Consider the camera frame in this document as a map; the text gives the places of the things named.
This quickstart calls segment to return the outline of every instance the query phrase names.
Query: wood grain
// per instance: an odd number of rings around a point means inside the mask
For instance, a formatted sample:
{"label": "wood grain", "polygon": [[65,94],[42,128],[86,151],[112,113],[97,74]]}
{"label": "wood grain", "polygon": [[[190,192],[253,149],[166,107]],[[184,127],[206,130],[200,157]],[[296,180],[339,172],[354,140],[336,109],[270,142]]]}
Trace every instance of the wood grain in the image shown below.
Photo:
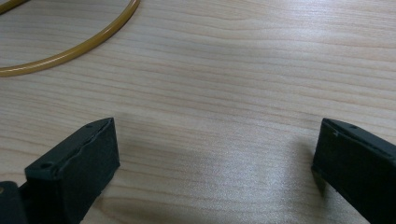
{"label": "wood grain", "polygon": [[[32,0],[0,66],[73,47],[126,0]],[[310,164],[323,117],[396,143],[392,1],[143,0],[73,62],[0,80],[0,177],[114,117],[121,168],[83,223],[366,223]]]}

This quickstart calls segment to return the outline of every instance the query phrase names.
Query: amber rubber tubing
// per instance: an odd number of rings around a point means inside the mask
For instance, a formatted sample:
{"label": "amber rubber tubing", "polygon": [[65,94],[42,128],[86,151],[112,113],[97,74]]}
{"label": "amber rubber tubing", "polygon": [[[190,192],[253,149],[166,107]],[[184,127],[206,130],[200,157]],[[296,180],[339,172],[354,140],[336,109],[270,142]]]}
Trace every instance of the amber rubber tubing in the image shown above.
{"label": "amber rubber tubing", "polygon": [[12,8],[17,7],[29,0],[10,0],[0,5],[0,15],[10,11]]}
{"label": "amber rubber tubing", "polygon": [[42,59],[33,63],[25,63],[16,66],[0,68],[0,77],[15,77],[26,75],[33,72],[42,71],[62,63],[67,63],[78,56],[96,48],[111,36],[113,36],[134,14],[139,5],[140,0],[131,0],[128,6],[121,12],[121,14],[111,22],[105,29],[90,39],[82,42],[81,44],[68,49],[60,54]]}

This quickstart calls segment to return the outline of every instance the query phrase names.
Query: orange tube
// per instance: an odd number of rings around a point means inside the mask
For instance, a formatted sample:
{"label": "orange tube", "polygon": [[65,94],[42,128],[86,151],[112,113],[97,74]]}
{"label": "orange tube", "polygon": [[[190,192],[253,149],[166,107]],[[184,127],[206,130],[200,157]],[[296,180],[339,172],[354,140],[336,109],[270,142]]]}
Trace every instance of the orange tube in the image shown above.
{"label": "orange tube", "polygon": [[67,63],[77,58],[78,56],[90,51],[91,49],[96,48],[97,46],[108,40],[111,36],[113,36],[132,17],[139,3],[140,0],[131,0],[128,6],[113,22],[111,22],[101,32],[84,41],[83,43],[60,54],[48,57],[43,60],[39,60],[33,63],[25,63],[16,66],[0,68],[0,77],[15,77],[38,72],[62,63]]}

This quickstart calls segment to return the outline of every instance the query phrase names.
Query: tabletop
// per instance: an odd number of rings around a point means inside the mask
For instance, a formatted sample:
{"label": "tabletop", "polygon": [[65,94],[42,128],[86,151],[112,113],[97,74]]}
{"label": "tabletop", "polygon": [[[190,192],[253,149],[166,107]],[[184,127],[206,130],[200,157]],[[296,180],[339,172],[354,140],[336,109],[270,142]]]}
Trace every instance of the tabletop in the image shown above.
{"label": "tabletop", "polygon": [[[74,47],[127,0],[32,0],[0,67]],[[0,178],[113,117],[120,169],[82,223],[367,223],[310,165],[323,118],[396,143],[393,1],[142,0],[107,42],[0,80]]]}

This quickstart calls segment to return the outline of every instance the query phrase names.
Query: light wood surface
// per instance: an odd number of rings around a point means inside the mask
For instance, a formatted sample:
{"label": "light wood surface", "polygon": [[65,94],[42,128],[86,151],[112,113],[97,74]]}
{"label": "light wood surface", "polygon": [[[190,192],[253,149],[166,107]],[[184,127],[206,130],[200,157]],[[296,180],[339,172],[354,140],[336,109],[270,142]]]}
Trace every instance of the light wood surface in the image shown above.
{"label": "light wood surface", "polygon": [[[0,66],[82,42],[126,0],[32,0],[0,17]],[[396,143],[393,1],[143,0],[71,63],[0,80],[0,179],[114,117],[121,168],[95,223],[367,223],[310,172],[321,119]]]}

